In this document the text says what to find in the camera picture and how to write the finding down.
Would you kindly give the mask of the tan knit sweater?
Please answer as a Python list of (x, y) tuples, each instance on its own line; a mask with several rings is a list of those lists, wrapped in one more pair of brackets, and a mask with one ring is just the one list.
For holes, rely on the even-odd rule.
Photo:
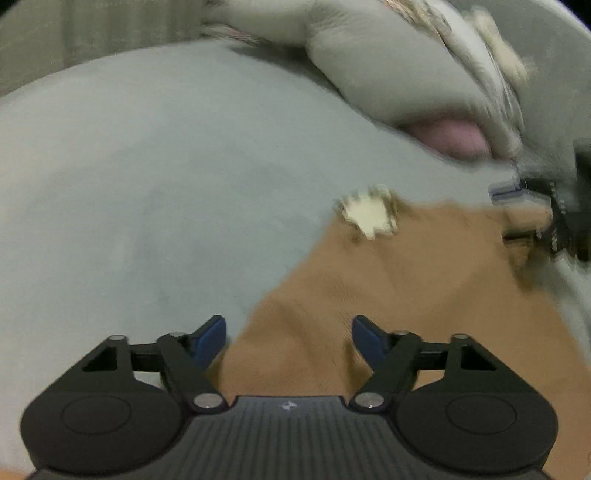
[(551, 297), (525, 272), (529, 251), (503, 230), (539, 226), (541, 208), (402, 205), (399, 230), (373, 240), (335, 220), (307, 259), (259, 302), (219, 362), (228, 398), (352, 395), (370, 376), (351, 323), (431, 342), (466, 333), (555, 408), (559, 435), (547, 461), (556, 479), (590, 470), (590, 373)]

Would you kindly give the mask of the pink pillow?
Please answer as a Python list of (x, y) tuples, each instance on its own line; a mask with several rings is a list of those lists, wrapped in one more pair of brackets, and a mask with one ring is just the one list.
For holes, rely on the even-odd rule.
[(428, 148), (456, 160), (475, 160), (492, 154), (480, 126), (471, 120), (437, 118), (410, 124), (405, 130)]

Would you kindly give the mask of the grey quilted headboard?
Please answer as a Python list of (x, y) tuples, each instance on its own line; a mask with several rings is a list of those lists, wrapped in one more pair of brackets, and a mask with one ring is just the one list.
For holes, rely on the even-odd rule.
[(590, 138), (590, 31), (558, 1), (455, 1), (488, 10), (503, 38), (535, 64), (519, 90), (525, 130), (516, 162), (572, 175), (575, 144)]

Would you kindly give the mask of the cream plush toy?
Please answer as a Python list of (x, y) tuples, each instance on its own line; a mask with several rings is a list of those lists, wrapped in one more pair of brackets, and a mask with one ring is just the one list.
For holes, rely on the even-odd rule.
[(465, 14), (465, 19), (485, 42), (508, 82), (515, 89), (527, 85), (537, 71), (535, 63), (531, 59), (523, 59), (504, 39), (490, 12), (476, 7)]

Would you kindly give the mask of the white printed pillow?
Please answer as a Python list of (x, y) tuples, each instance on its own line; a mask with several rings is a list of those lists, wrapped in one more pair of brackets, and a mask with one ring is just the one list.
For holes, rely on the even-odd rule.
[(423, 1), (442, 41), (479, 84), (492, 105), (491, 126), (481, 126), (496, 155), (514, 157), (522, 147), (523, 117), (518, 98), (493, 53), (469, 21), (447, 1)]

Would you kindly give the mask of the grey folded duvet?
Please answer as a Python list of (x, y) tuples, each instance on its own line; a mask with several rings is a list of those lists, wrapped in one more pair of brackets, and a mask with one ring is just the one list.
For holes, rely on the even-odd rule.
[(349, 104), (379, 122), (401, 128), (457, 118), (491, 126), (492, 105), (423, 1), (207, 1), (204, 21), (303, 48)]

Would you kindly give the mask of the grey star curtain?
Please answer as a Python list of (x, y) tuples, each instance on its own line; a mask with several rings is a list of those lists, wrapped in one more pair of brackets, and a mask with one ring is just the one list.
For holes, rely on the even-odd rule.
[(200, 36), (204, 2), (3, 1), (1, 94), (101, 57)]

